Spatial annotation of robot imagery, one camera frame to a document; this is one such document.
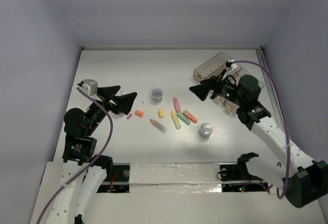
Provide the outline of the white pink marker pen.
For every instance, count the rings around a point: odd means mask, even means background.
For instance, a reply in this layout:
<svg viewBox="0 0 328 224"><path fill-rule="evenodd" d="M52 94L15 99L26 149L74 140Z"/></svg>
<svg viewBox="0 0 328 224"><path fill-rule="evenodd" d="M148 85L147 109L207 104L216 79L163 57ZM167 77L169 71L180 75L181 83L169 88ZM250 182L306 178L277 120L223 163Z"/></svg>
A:
<svg viewBox="0 0 328 224"><path fill-rule="evenodd" d="M129 114L128 114L128 116L127 116L127 119L130 119L132 116L133 116L133 114L142 106L144 104L144 102L142 101L139 105L137 105L136 107L135 107L135 109L134 110L132 110Z"/></svg>

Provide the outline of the clip jar silver lid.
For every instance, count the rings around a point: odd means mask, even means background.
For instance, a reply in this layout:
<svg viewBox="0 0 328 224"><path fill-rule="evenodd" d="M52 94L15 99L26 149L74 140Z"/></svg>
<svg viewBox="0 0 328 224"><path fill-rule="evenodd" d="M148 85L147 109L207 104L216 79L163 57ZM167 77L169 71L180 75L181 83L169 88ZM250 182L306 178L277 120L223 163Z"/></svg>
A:
<svg viewBox="0 0 328 224"><path fill-rule="evenodd" d="M203 123L200 126L198 133L202 138L208 139L213 133L213 126L210 123Z"/></svg>

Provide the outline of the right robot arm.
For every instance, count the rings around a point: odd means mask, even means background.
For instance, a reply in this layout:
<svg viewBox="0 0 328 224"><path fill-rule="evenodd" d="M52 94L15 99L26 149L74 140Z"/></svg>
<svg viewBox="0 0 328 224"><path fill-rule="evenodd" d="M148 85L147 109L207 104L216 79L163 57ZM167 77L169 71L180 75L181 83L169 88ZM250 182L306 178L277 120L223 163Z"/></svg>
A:
<svg viewBox="0 0 328 224"><path fill-rule="evenodd" d="M202 80L189 90L201 101L212 93L211 99L220 96L236 104L240 122L260 138L278 160L269 164L255 152L242 154L235 164L220 168L222 181L266 180L281 190L296 208L327 195L327 163L308 156L278 127L258 100L261 88L255 77L244 75L238 82L231 82L220 74Z"/></svg>

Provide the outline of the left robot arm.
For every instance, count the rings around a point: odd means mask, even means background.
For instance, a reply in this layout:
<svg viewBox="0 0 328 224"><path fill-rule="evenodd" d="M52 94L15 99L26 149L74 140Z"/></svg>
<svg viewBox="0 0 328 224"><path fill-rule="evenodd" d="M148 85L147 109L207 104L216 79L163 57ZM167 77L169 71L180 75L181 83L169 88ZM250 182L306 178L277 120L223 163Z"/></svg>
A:
<svg viewBox="0 0 328 224"><path fill-rule="evenodd" d="M136 92L117 95L120 86L99 87L91 79L76 86L91 101L86 111L72 108L64 116L65 146L60 187L46 204L51 208L46 223L84 223L87 210L104 180L113 176L113 159L95 154L97 140L92 134L105 117L128 115Z"/></svg>

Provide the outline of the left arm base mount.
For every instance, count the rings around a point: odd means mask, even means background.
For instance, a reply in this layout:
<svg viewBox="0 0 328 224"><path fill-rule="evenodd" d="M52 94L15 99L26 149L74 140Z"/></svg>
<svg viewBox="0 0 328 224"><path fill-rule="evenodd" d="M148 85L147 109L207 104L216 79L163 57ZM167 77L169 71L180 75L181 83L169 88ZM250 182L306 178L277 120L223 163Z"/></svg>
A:
<svg viewBox="0 0 328 224"><path fill-rule="evenodd" d="M130 164L114 164L110 176L99 186L97 193L129 193Z"/></svg>

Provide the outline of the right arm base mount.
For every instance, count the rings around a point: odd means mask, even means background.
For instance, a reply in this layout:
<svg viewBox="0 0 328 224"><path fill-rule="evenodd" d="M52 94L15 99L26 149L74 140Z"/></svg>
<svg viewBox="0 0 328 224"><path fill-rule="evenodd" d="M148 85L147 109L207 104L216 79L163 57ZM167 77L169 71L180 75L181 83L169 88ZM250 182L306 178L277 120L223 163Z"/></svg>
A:
<svg viewBox="0 0 328 224"><path fill-rule="evenodd" d="M216 178L223 182L223 192L268 192L271 189L266 182L257 176L251 175L247 163L259 155L251 152L242 154L236 163L220 165Z"/></svg>

